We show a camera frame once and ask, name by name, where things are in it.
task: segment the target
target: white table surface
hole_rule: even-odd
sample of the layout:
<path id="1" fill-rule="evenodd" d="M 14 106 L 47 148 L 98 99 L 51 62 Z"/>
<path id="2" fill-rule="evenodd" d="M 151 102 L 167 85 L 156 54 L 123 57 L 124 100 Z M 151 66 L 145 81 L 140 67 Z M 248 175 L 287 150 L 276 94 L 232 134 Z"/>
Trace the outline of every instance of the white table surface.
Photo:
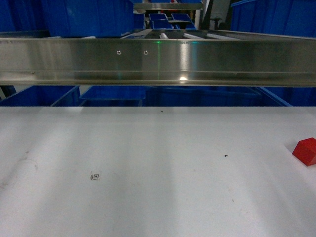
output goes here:
<path id="1" fill-rule="evenodd" d="M 315 237 L 310 137 L 316 108 L 0 108 L 0 236 Z"/>

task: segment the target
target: blue plastic crate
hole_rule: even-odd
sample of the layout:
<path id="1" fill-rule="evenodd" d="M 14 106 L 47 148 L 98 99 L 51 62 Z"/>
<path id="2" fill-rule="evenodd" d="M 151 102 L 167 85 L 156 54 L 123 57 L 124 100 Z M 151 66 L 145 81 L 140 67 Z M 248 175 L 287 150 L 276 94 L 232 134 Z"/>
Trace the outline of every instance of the blue plastic crate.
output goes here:
<path id="1" fill-rule="evenodd" d="M 142 100 L 84 100 L 80 106 L 83 107 L 139 107 Z"/>
<path id="2" fill-rule="evenodd" d="M 114 99 L 140 100 L 145 99 L 145 86 L 92 86 L 80 98 L 82 100 Z"/>
<path id="3" fill-rule="evenodd" d="M 247 87 L 150 87 L 146 106 L 259 106 L 261 94 Z"/>
<path id="4" fill-rule="evenodd" d="M 149 14 L 149 20 L 150 21 L 158 21 L 158 20 L 168 20 L 168 17 L 166 14 Z"/>
<path id="5" fill-rule="evenodd" d="M 53 107 L 69 107 L 69 106 L 78 106 L 81 103 L 80 100 L 80 89 L 79 86 L 75 86 L 62 97 L 60 97 L 55 103 L 51 106 Z"/>
<path id="6" fill-rule="evenodd" d="M 175 14 L 175 13 L 172 13 L 171 16 L 172 16 L 172 19 L 173 19 L 173 20 L 190 21 L 191 24 L 188 24 L 188 25 L 186 26 L 186 29 L 187 29 L 187 30 L 196 30 L 196 27 L 195 27 L 195 25 L 193 24 L 193 22 L 192 22 L 192 20 L 191 20 L 191 18 L 189 17 L 188 14 Z"/>
<path id="7" fill-rule="evenodd" d="M 134 29 L 129 0 L 42 0 L 52 36 L 119 37 Z"/>
<path id="8" fill-rule="evenodd" d="M 31 86 L 0 101 L 0 106 L 51 106 L 59 99 L 69 99 L 64 95 L 74 88 L 75 86 Z"/>
<path id="9" fill-rule="evenodd" d="M 255 87 L 254 90 L 262 95 L 260 106 L 291 107 L 292 105 L 264 87 Z"/>
<path id="10" fill-rule="evenodd" d="M 173 29 L 173 26 L 168 21 L 152 21 L 151 27 L 153 30 Z"/>
<path id="11" fill-rule="evenodd" d="M 316 88 L 267 87 L 266 90 L 293 106 L 316 106 Z"/>
<path id="12" fill-rule="evenodd" d="M 233 31 L 316 37 L 315 0 L 243 0 L 232 7 Z"/>
<path id="13" fill-rule="evenodd" d="M 45 29 L 40 0 L 0 0 L 0 32 Z"/>
<path id="14" fill-rule="evenodd" d="M 171 0 L 151 0 L 152 3 L 156 2 L 171 2 Z"/>
<path id="15" fill-rule="evenodd" d="M 134 14 L 134 29 L 145 29 L 145 14 Z"/>
<path id="16" fill-rule="evenodd" d="M 201 0 L 178 0 L 181 3 L 200 3 Z"/>

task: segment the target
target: qr code sticker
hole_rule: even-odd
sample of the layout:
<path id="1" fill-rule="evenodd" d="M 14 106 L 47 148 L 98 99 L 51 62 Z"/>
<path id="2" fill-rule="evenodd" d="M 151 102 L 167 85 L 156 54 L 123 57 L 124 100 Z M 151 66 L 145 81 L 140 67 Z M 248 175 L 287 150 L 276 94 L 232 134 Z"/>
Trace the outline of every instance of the qr code sticker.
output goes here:
<path id="1" fill-rule="evenodd" d="M 100 180 L 100 173 L 93 173 L 93 172 L 91 172 L 90 179 L 91 180 Z"/>

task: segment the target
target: red cube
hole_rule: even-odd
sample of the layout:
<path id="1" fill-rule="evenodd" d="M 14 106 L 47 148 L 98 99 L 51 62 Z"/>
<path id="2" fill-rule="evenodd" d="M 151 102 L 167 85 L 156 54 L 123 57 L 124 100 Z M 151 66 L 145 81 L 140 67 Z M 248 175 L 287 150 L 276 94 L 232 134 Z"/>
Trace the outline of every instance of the red cube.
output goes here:
<path id="1" fill-rule="evenodd" d="M 312 137 L 299 141 L 293 155 L 306 166 L 316 164 L 316 139 Z"/>

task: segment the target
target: metal frame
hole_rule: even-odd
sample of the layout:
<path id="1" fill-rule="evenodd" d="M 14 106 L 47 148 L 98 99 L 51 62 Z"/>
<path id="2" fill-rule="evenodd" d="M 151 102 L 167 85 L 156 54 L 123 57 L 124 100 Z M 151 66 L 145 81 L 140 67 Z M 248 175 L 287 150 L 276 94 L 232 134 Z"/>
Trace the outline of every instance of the metal frame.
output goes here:
<path id="1" fill-rule="evenodd" d="M 186 31 L 151 31 L 145 39 L 3 38 L 0 85 L 316 86 L 315 39 L 188 33 L 205 39 L 172 39 Z"/>

